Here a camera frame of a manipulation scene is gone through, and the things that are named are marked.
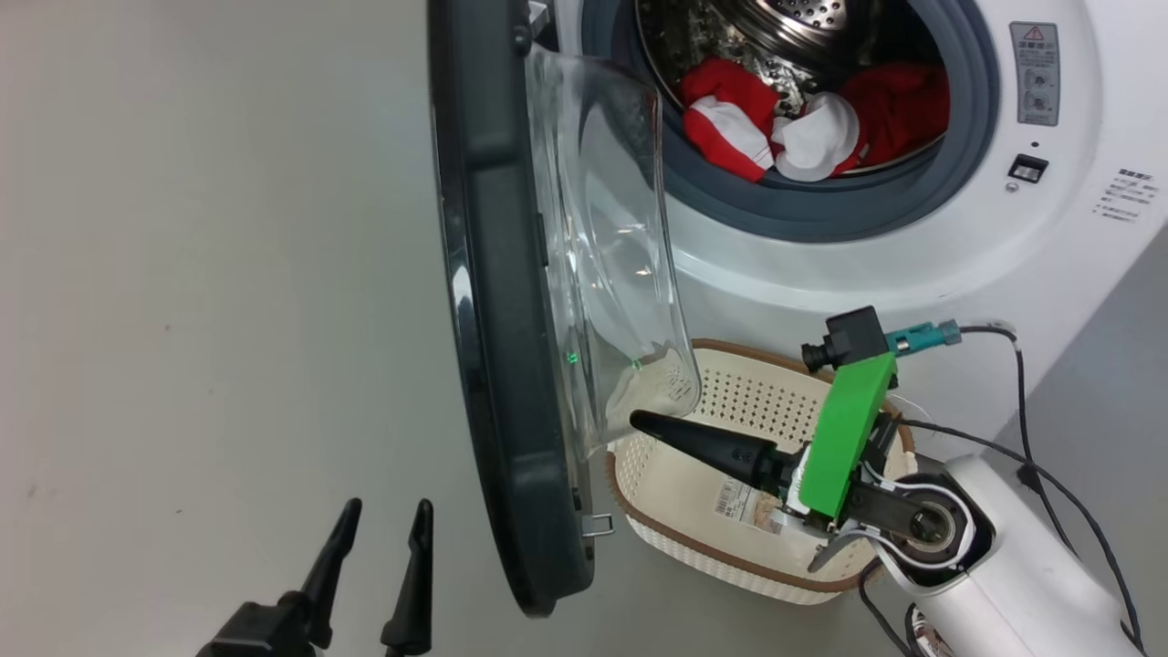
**basket label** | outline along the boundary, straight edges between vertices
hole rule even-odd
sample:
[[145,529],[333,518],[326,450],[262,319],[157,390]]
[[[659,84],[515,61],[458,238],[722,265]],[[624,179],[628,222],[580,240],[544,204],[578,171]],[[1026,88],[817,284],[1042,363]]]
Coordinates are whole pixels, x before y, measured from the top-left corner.
[[722,487],[718,489],[718,498],[714,503],[714,513],[778,534],[783,525],[771,519],[771,511],[781,505],[779,498],[773,495],[759,492],[732,477],[724,477]]

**warning label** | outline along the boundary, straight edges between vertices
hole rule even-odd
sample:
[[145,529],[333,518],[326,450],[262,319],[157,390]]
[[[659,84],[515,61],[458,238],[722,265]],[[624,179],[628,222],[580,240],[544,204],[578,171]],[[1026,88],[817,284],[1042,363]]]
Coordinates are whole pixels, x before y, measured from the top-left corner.
[[1150,174],[1121,168],[1107,181],[1092,214],[1122,223],[1135,223],[1152,209],[1159,195],[1160,187]]
[[1058,125],[1062,91],[1058,27],[1010,23],[1018,76],[1018,123]]

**cable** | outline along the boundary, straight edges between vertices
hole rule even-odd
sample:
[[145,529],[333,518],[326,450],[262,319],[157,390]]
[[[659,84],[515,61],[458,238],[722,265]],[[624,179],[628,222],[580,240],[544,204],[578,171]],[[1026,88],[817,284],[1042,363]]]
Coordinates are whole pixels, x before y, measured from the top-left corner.
[[[1029,468],[1034,463],[1034,452],[1030,450],[1030,429],[1026,421],[1026,361],[1022,360],[1022,347],[1018,346],[1018,337],[1013,331],[999,326],[962,326],[961,333],[993,333],[1008,338],[1014,345],[1014,358],[1017,361],[1018,371],[1018,431],[1022,434],[1022,452],[1026,454],[1026,458],[1029,462],[1023,464],[1023,469]],[[1055,506],[1050,503],[1050,496],[1047,495],[1047,490],[1042,485],[1042,479],[1031,476],[1023,479],[1022,483],[1038,495],[1038,499],[1042,500],[1042,507],[1047,510],[1047,516],[1050,517],[1050,523],[1055,526],[1058,539],[1071,551],[1071,554],[1078,556],[1078,552],[1075,552],[1075,546],[1071,545],[1071,539],[1063,530],[1063,524],[1058,521]]]
[[870,611],[872,617],[876,618],[876,622],[880,623],[880,629],[884,630],[884,636],[887,636],[889,641],[896,644],[896,648],[897,650],[901,651],[901,655],[903,655],[904,657],[917,657],[916,653],[912,651],[912,649],[905,645],[905,643],[901,641],[901,637],[896,636],[896,630],[894,630],[892,625],[889,624],[888,618],[885,618],[884,615],[880,613],[880,609],[876,608],[876,604],[874,604],[871,599],[868,597],[868,590],[864,588],[864,585],[868,582],[868,578],[876,570],[876,568],[880,568],[878,558],[869,561],[868,565],[864,566],[864,569],[860,570],[860,601],[864,603],[864,607],[868,608],[868,611]]
[[[898,420],[898,423],[904,424],[905,427],[916,427],[918,429],[929,429],[932,431],[939,431],[941,434],[948,434],[951,436],[964,438],[969,442],[989,448],[999,454],[1004,454],[1006,456],[1013,458],[1014,461],[1017,461],[1018,463],[1022,463],[1023,465],[1029,465],[1030,468],[1034,468],[1035,471],[1038,472],[1038,475],[1041,475],[1044,479],[1047,479],[1056,489],[1058,489],[1058,492],[1063,493],[1066,497],[1066,499],[1069,499],[1070,503],[1073,504],[1075,507],[1079,510],[1079,513],[1083,514],[1083,518],[1086,519],[1087,525],[1091,527],[1091,533],[1093,533],[1096,539],[1099,541],[1099,547],[1103,548],[1104,559],[1107,560],[1107,567],[1111,568],[1111,573],[1115,578],[1115,583],[1119,585],[1119,594],[1124,597],[1124,607],[1127,609],[1127,618],[1131,622],[1131,632],[1125,631],[1125,634],[1128,635],[1128,638],[1132,641],[1135,648],[1139,649],[1141,653],[1143,652],[1143,632],[1140,630],[1140,620],[1135,613],[1135,602],[1132,600],[1132,592],[1127,588],[1127,580],[1124,579],[1124,573],[1119,568],[1119,560],[1115,559],[1115,552],[1112,551],[1111,544],[1107,541],[1107,537],[1103,533],[1103,527],[1100,527],[1099,523],[1096,521],[1094,516],[1091,516],[1091,512],[1087,511],[1087,507],[1082,502],[1079,502],[1079,498],[1075,497],[1075,493],[1072,493],[1070,489],[1064,486],[1063,483],[1056,479],[1054,475],[1044,470],[1041,465],[1038,465],[1034,461],[1027,458],[1026,456],[1022,456],[1021,454],[1009,448],[1002,447],[993,441],[979,438],[978,436],[966,434],[965,431],[959,431],[958,429],[951,429],[948,427],[941,427],[940,424],[933,424],[931,422],[920,422],[918,420],[901,419]],[[861,582],[861,589],[860,589],[861,596],[863,596],[863,574],[861,574],[860,582]]]
[[912,627],[912,613],[917,610],[917,603],[909,604],[904,610],[904,643],[909,644],[909,651],[920,657],[920,646],[917,644],[917,630]]

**open door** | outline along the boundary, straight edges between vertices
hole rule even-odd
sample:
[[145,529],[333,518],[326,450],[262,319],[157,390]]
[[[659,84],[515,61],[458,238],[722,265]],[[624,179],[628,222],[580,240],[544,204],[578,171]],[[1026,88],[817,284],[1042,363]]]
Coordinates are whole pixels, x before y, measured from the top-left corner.
[[660,99],[534,44],[528,4],[432,0],[456,347],[492,530],[531,616],[592,581],[588,459],[701,390],[663,221]]

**white basket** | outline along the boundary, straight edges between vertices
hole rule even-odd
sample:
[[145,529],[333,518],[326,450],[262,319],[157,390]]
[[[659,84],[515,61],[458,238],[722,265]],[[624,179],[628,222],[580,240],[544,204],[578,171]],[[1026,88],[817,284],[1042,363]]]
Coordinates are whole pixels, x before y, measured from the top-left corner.
[[[719,343],[694,340],[702,400],[688,419],[774,441],[797,452],[812,438],[828,378],[802,364]],[[912,436],[901,428],[884,475],[917,471]],[[725,477],[694,458],[639,434],[607,455],[609,485],[637,535],[669,556],[755,593],[797,604],[818,604],[855,588],[875,553],[856,541],[818,573],[807,565],[816,540],[795,530],[778,534],[718,514]]]

